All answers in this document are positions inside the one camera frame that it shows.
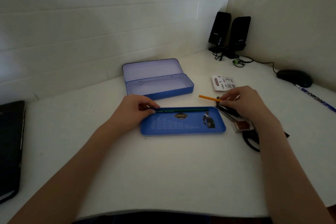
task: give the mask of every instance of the black notebook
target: black notebook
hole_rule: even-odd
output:
[[[25,102],[0,105],[0,204],[19,191]]]

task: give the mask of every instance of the speaker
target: speaker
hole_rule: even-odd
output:
[[[214,53],[222,52],[226,34],[229,30],[231,14],[218,12],[212,26],[208,42],[216,46],[209,48]]]
[[[237,17],[233,20],[228,50],[242,51],[246,46],[247,33],[249,32],[251,17]]]

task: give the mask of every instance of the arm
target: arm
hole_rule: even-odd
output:
[[[228,91],[221,105],[232,107],[258,131],[266,201],[274,223],[334,223],[296,159],[279,120],[249,86]]]
[[[15,214],[8,224],[72,223],[105,155],[116,139],[136,127],[158,108],[144,96],[131,95],[111,118],[101,125],[87,143]]]

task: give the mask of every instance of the white wall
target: white wall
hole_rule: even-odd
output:
[[[228,0],[0,0],[0,104],[122,75],[124,63],[207,48]]]
[[[336,91],[336,0],[229,0],[227,12],[252,17],[242,55],[301,69]]]

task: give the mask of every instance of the hand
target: hand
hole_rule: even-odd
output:
[[[139,123],[155,113],[153,109],[160,106],[145,96],[129,95],[125,96],[118,108],[112,114],[107,124],[118,129],[119,132],[124,133],[139,125]]]
[[[222,95],[220,105],[228,106],[252,122],[273,116],[258,92],[250,86],[237,87]]]

